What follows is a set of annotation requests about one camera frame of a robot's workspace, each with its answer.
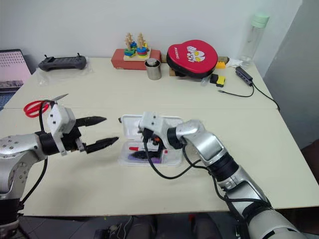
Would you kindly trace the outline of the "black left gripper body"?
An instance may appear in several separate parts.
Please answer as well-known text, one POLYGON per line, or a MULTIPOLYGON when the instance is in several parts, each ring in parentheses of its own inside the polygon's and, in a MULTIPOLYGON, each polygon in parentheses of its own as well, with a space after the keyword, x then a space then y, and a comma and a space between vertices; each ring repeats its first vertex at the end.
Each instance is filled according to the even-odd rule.
POLYGON ((73 127, 69 133, 62 134, 62 143, 66 151, 80 151, 86 150, 86 144, 81 140, 81 132, 78 127, 73 127))

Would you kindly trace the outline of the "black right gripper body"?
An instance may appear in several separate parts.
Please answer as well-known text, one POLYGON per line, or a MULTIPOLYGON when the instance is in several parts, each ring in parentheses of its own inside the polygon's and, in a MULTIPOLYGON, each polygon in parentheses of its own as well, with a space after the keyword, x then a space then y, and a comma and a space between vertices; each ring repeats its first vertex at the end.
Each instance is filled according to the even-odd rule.
POLYGON ((150 141, 154 146, 158 146, 158 151, 162 151, 162 140, 152 130, 147 128, 139 128, 138 133, 142 134, 143 142, 148 143, 150 141))

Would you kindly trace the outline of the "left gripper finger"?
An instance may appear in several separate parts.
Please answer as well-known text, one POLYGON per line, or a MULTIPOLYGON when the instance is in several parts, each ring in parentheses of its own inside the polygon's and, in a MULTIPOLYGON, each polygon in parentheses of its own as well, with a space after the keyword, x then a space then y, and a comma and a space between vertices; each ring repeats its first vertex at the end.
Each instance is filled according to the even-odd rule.
POLYGON ((111 138, 105 138, 105 139, 101 139, 96 141, 94 144, 90 144, 86 146, 86 152, 87 153, 92 153, 95 151, 99 151, 102 150, 110 145, 112 145, 113 143, 115 143, 119 138, 116 137, 111 137, 111 138))
POLYGON ((98 123, 101 123, 103 121, 107 120, 105 117, 99 117, 99 116, 92 116, 92 117, 84 117, 76 119, 75 126, 76 127, 82 127, 82 126, 92 126, 96 125, 98 123))

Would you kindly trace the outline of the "red marker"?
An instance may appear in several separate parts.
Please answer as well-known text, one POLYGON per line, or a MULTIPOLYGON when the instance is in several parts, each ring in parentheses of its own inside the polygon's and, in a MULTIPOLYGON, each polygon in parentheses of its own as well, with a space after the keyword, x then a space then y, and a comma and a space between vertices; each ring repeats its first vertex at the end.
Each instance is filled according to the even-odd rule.
MULTIPOLYGON (((145 149, 144 149, 144 148, 141 148, 141 147, 129 147, 129 150, 132 151, 133 153, 136 152, 136 151, 141 151, 141 150, 144 150, 144 151, 145 151, 145 149)), ((167 154, 167 153, 168 153, 168 150, 167 150, 167 149, 162 149, 161 155, 162 155, 163 153, 164 153, 164 154, 167 154)))

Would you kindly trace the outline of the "purple marker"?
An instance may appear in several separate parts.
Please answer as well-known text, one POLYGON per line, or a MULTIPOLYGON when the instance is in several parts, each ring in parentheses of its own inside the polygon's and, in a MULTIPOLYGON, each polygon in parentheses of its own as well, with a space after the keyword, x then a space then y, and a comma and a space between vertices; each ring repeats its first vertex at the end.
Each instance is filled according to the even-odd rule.
MULTIPOLYGON (((128 156, 128 161, 129 161, 130 163, 138 163, 138 164, 142 164, 142 163, 148 164, 148 163, 149 163, 148 159, 147 159, 147 160, 136 159, 136 158, 132 157, 132 154, 130 154, 130 155, 128 156)), ((160 158, 160 159, 158 159, 158 158, 153 158, 153 159, 151 159, 151 161, 152 161, 153 164, 161 164, 162 159, 161 159, 161 158, 160 158)))

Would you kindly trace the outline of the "clear plastic pencil case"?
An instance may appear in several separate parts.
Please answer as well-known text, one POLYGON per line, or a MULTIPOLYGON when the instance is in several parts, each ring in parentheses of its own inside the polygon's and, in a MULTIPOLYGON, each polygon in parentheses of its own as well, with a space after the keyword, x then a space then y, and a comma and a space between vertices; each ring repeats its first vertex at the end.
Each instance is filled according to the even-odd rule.
MULTIPOLYGON (((128 156, 133 152, 129 150, 129 147, 141 147, 144 148, 142 134, 139 131, 139 121, 142 119, 141 115, 123 115, 120 120, 123 126, 124 137, 127 141, 123 144, 118 162, 124 166, 150 166, 150 164, 142 163, 130 163, 128 156)), ((148 142, 148 150, 157 150, 158 146, 154 146, 151 142, 148 142)), ((182 150, 168 150, 167 154, 161 155, 161 164, 154 164, 155 166, 178 166, 182 162, 182 150)))

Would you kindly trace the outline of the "clear plastic bag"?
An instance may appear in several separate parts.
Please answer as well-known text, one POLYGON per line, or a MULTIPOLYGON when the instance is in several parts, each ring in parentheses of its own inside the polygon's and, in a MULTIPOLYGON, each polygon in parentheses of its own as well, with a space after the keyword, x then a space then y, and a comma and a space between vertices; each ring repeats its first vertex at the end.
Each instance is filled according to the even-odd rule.
POLYGON ((40 86, 49 86, 62 82, 69 81, 75 78, 82 78, 94 73, 91 59, 86 57, 86 66, 84 69, 60 69, 60 70, 50 70, 48 72, 37 68, 35 75, 37 77, 38 84, 40 86))

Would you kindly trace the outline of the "black remote controller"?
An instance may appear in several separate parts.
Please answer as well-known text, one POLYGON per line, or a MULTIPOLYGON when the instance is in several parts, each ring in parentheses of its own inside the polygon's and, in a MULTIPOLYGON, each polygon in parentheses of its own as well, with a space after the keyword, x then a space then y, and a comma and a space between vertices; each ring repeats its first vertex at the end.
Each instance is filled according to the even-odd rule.
POLYGON ((62 69, 78 69, 83 70, 87 64, 85 56, 77 53, 74 57, 47 57, 42 60, 38 67, 43 71, 62 70, 62 69))

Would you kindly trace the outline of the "red rectangular box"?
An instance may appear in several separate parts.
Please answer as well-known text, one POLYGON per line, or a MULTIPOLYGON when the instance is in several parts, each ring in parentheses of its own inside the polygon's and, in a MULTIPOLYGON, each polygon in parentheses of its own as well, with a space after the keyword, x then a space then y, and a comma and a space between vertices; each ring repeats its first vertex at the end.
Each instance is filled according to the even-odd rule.
POLYGON ((124 70, 146 70, 145 61, 149 58, 155 58, 161 61, 161 52, 159 50, 150 49, 146 56, 140 57, 134 55, 128 57, 124 55, 124 49, 116 49, 111 59, 113 67, 124 70))

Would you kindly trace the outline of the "metal cylinder cup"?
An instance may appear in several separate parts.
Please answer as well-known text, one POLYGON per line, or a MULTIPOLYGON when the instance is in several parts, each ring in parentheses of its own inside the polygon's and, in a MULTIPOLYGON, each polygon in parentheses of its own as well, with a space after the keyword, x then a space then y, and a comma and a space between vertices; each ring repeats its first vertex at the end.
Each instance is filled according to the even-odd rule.
POLYGON ((155 58, 149 58, 145 61, 145 67, 150 80, 159 80, 161 78, 160 61, 155 58))

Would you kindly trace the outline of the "blue mesh surface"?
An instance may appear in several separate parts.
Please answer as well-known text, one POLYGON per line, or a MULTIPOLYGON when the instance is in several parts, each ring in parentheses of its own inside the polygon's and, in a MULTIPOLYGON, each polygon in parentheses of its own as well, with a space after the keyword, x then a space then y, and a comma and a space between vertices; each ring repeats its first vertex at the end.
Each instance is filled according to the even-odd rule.
POLYGON ((13 97, 14 93, 0 93, 0 111, 8 103, 8 101, 13 97))

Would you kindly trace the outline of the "red heart shaped pad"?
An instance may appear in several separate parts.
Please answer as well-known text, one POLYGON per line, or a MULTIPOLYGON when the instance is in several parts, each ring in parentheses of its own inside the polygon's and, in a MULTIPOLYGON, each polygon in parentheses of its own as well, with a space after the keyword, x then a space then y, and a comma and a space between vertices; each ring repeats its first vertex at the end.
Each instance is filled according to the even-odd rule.
POLYGON ((212 74, 218 61, 218 55, 207 42, 189 40, 171 45, 167 50, 166 61, 174 71, 201 79, 212 74))

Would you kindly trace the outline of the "black usb hub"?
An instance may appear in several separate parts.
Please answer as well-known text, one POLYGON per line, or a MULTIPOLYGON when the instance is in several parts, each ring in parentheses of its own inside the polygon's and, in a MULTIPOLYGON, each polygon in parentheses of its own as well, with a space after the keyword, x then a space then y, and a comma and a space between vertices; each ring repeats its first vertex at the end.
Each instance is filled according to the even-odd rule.
POLYGON ((253 77, 250 76, 243 68, 240 66, 235 68, 235 73, 240 77, 248 86, 253 86, 253 77))

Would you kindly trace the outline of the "clear bottle green lid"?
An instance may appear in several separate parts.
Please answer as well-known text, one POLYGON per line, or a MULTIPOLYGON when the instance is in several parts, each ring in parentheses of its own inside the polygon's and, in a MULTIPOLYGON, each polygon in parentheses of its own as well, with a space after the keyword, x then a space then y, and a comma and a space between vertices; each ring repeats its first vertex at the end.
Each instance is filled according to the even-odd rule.
POLYGON ((251 26, 247 32, 247 36, 239 56, 241 67, 248 68, 251 65, 269 18, 270 17, 268 15, 261 13, 257 13, 253 16, 251 26))

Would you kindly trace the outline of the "red handled scissors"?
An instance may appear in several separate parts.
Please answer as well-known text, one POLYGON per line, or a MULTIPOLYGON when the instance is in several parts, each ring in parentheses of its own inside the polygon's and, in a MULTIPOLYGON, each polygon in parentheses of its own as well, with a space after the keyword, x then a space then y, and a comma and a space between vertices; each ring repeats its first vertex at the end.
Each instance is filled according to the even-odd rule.
POLYGON ((41 108, 42 112, 45 112, 49 108, 50 101, 54 101, 55 102, 57 100, 60 100, 60 99, 64 98, 67 95, 68 94, 57 96, 57 97, 49 100, 49 102, 46 102, 45 100, 38 100, 38 101, 30 102, 30 103, 28 103, 27 105, 24 106, 23 111, 24 111, 24 113, 25 113, 25 115, 27 117, 36 118, 36 117, 39 116, 40 108, 41 108))

